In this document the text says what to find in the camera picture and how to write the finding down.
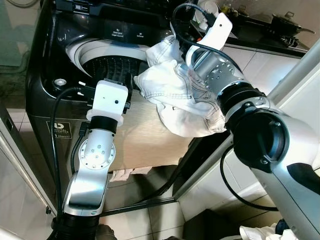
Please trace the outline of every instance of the black pot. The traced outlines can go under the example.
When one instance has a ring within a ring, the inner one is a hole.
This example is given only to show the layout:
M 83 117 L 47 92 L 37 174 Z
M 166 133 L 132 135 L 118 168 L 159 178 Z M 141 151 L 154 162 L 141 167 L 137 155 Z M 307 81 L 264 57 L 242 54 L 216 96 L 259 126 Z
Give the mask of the black pot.
M 271 22 L 272 30 L 280 35 L 280 36 L 287 36 L 293 37 L 300 32 L 309 32 L 315 34 L 314 31 L 306 28 L 302 28 L 299 24 L 292 21 L 292 17 L 295 14 L 291 11 L 288 11 L 284 16 L 272 14 L 273 19 Z

